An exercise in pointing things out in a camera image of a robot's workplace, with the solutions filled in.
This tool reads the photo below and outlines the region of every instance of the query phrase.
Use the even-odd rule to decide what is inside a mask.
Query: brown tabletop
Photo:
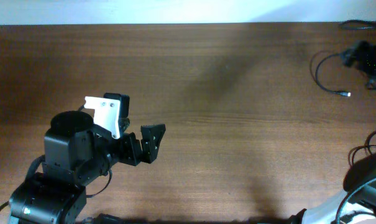
[[[349,150],[376,130],[376,92],[334,58],[320,79],[352,96],[326,93],[309,63],[362,39],[376,44],[376,31],[335,23],[1,26],[0,204],[44,153],[53,116],[116,92],[131,97],[128,131],[140,137],[140,125],[154,123],[167,131],[153,164],[116,164],[110,186],[78,219],[230,221],[317,206],[342,189]]]

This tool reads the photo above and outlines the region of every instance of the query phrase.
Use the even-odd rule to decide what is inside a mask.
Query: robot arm
[[[94,179],[111,175],[118,162],[136,166],[156,160],[165,125],[142,126],[141,142],[134,133],[125,133],[128,96],[86,97],[85,108],[95,110],[94,118],[67,111],[51,120],[44,137],[45,156],[32,163],[9,200],[9,223],[72,224],[86,204],[85,186]],[[43,174],[35,172],[40,163]]]

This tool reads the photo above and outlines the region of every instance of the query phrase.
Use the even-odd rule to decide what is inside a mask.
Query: white object
[[[301,224],[330,224],[336,219],[337,209],[339,204],[347,195],[347,192],[340,191],[335,196],[327,199],[324,203],[316,208],[308,209],[305,211]],[[354,212],[370,212],[368,208],[365,208],[357,203],[351,204],[347,202],[342,209],[341,217],[344,215],[352,214]],[[371,215],[356,215],[349,224],[359,223],[364,220],[374,219]]]
[[[376,21],[376,0],[0,0],[0,25]]]
[[[30,215],[30,209],[25,208],[25,209],[24,209],[24,214],[25,214],[25,215]]]
[[[86,109],[95,110],[94,124],[97,124],[112,132],[112,137],[114,139],[119,139],[120,130],[118,121],[120,113],[120,101],[93,96],[86,96],[85,100],[86,103],[84,104],[84,107]]]

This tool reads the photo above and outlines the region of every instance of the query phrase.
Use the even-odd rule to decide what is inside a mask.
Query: white wall
[[[4,24],[376,21],[376,0],[0,0]]]

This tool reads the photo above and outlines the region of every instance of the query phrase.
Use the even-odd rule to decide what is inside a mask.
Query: wood grain surface
[[[309,63],[361,39],[376,44],[376,31],[335,23],[1,26],[0,204],[44,153],[53,116],[116,92],[131,97],[130,132],[140,137],[140,125],[154,123],[167,131],[153,164],[115,165],[110,186],[78,219],[231,221],[317,206],[342,189],[349,150],[376,130],[376,93],[337,58],[320,79],[352,96],[326,93]]]

